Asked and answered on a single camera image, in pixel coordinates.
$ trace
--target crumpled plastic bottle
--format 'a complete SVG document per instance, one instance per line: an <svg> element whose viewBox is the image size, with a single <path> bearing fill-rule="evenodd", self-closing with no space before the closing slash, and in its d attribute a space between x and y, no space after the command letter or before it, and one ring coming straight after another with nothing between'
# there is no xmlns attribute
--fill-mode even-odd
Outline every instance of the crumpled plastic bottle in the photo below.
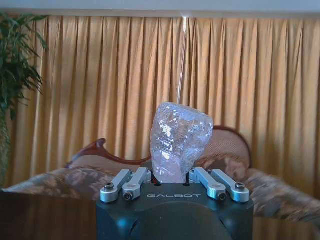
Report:
<svg viewBox="0 0 320 240"><path fill-rule="evenodd" d="M211 117L172 102L159 105L151 129L153 174L161 183L185 183L212 138Z"/></svg>

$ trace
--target palm plant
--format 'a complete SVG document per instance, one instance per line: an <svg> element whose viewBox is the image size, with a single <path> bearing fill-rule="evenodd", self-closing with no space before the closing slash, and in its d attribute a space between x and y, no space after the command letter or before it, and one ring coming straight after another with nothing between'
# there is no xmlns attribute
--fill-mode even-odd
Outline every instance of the palm plant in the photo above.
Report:
<svg viewBox="0 0 320 240"><path fill-rule="evenodd" d="M11 119L15 117L16 104L26 100L25 89L41 92L43 79L30 64L32 58L39 57L30 45L31 34L35 34L43 48L47 48L47 44L30 24L45 17L32 14L10 17L0 12L0 187L10 159L6 114L10 111Z"/></svg>

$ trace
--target golden curtain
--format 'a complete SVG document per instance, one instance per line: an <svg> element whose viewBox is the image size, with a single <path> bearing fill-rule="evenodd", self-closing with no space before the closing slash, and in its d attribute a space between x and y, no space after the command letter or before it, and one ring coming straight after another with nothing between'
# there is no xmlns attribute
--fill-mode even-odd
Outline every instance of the golden curtain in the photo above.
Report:
<svg viewBox="0 0 320 240"><path fill-rule="evenodd" d="M48 43L36 62L43 95L18 106L7 185L64 167L98 138L147 157L157 105L177 99L183 20L50 16L34 27Z"/></svg>
<svg viewBox="0 0 320 240"><path fill-rule="evenodd" d="M98 138L117 156L148 156L157 105L177 100L183 20L50 16L34 27L49 47L34 42L43 95L17 108L7 185ZM190 18L184 54L181 103L243 134L253 167L319 198L320 20ZM304 234L260 225L256 239Z"/></svg>

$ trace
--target curtain fold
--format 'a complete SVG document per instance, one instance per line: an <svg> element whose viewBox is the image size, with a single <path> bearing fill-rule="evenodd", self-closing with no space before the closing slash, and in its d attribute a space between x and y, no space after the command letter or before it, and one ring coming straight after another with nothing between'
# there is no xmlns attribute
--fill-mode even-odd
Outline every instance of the curtain fold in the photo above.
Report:
<svg viewBox="0 0 320 240"><path fill-rule="evenodd" d="M182 103L237 129L253 167L319 195L320 20L190 19Z"/></svg>
<svg viewBox="0 0 320 240"><path fill-rule="evenodd" d="M177 100L183 19L49 16L33 27L48 43L33 40L43 94L26 91L10 122L7 186L98 138L116 156L148 156L157 106ZM254 168L320 198L320 20L189 18L184 54L182 104L243 134ZM314 239L263 224L256 239Z"/></svg>
<svg viewBox="0 0 320 240"><path fill-rule="evenodd" d="M17 107L7 185L64 167L98 138L116 156L147 157L157 106L177 99L183 20L49 16L34 28L48 43L33 42L43 95Z"/></svg>

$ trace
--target white ceiling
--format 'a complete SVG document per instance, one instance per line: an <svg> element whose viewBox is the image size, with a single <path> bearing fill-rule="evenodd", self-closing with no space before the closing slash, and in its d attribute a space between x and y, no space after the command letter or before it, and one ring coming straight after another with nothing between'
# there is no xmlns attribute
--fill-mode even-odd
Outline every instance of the white ceiling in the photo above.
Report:
<svg viewBox="0 0 320 240"><path fill-rule="evenodd" d="M0 0L0 9L93 16L320 17L320 0Z"/></svg>

